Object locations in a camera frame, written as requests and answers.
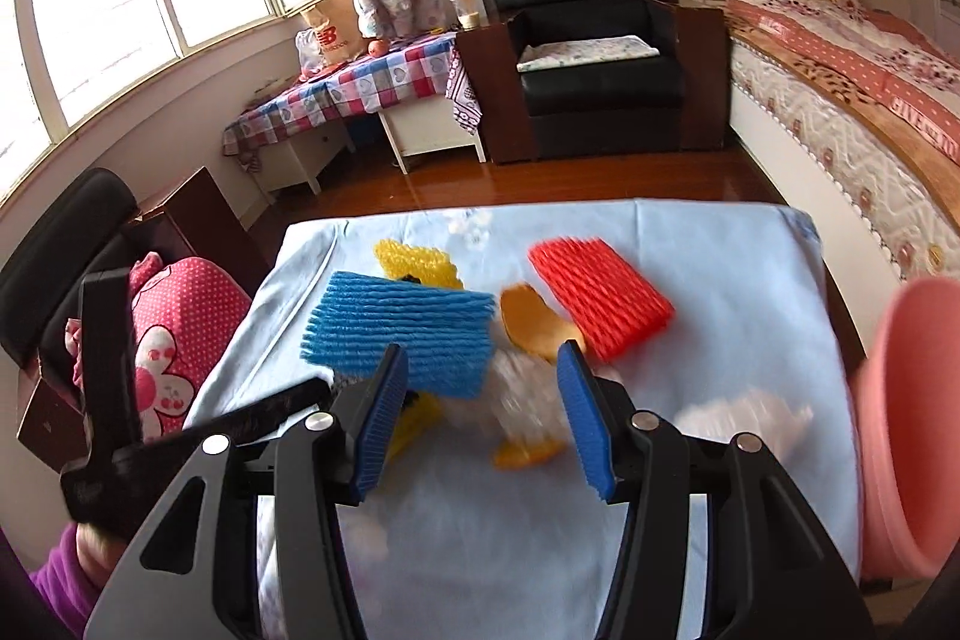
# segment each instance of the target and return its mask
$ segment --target wooden floor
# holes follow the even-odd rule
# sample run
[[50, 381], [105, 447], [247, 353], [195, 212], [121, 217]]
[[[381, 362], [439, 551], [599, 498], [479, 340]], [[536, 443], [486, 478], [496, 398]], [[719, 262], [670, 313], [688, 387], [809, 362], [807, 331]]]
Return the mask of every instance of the wooden floor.
[[[315, 218], [590, 199], [697, 199], [782, 203], [752, 159], [738, 146], [720, 152], [659, 153], [544, 161], [536, 164], [479, 164], [473, 148], [419, 157], [404, 177], [386, 143], [341, 153], [321, 174], [323, 192], [287, 189], [251, 234], [271, 261], [291, 223]], [[829, 281], [830, 320], [848, 374], [863, 348], [836, 287]]]

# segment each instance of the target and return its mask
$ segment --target person's hand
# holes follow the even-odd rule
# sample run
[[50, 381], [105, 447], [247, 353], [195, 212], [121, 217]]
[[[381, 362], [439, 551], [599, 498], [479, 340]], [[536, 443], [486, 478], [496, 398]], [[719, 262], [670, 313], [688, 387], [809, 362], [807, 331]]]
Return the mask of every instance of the person's hand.
[[80, 569], [101, 591], [107, 585], [127, 543], [89, 524], [77, 525], [77, 558]]

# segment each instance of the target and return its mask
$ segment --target black armchair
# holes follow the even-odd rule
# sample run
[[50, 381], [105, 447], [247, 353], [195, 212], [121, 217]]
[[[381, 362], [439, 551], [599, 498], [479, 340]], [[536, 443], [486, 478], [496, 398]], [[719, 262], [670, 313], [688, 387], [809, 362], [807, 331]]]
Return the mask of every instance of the black armchair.
[[17, 439], [58, 472], [88, 450], [83, 399], [64, 346], [66, 320], [80, 314], [80, 283], [93, 272], [132, 266], [151, 250], [166, 263], [207, 258], [251, 297], [270, 269], [205, 169], [160, 205], [142, 207], [113, 172], [87, 170], [0, 269], [0, 347], [20, 367]]
[[677, 0], [494, 0], [531, 44], [634, 34], [661, 54], [518, 76], [536, 157], [721, 148], [730, 106], [723, 13]]

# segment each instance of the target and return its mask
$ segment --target purple sleeve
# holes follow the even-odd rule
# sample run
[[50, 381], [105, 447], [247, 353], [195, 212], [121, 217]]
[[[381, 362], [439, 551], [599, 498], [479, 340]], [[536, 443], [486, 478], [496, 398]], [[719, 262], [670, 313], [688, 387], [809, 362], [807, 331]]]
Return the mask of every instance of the purple sleeve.
[[100, 591], [80, 569], [76, 524], [64, 530], [59, 546], [50, 552], [47, 563], [30, 575], [30, 580], [66, 627], [82, 637]]

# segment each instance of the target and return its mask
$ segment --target metal screw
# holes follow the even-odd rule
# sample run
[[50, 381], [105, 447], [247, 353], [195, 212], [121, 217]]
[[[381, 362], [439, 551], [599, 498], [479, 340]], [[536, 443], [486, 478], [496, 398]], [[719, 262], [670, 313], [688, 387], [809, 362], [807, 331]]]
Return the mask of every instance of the metal screw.
[[311, 432], [325, 432], [333, 426], [333, 416], [330, 413], [313, 413], [307, 415], [305, 424]]
[[763, 447], [763, 440], [756, 434], [746, 432], [736, 439], [736, 447], [746, 453], [757, 453]]
[[630, 424], [641, 432], [653, 432], [659, 426], [659, 418], [654, 413], [647, 413], [647, 410], [640, 410], [639, 413], [632, 415]]
[[208, 456], [216, 456], [223, 453], [230, 447], [230, 438], [227, 434], [210, 434], [210, 437], [203, 441], [203, 453]]

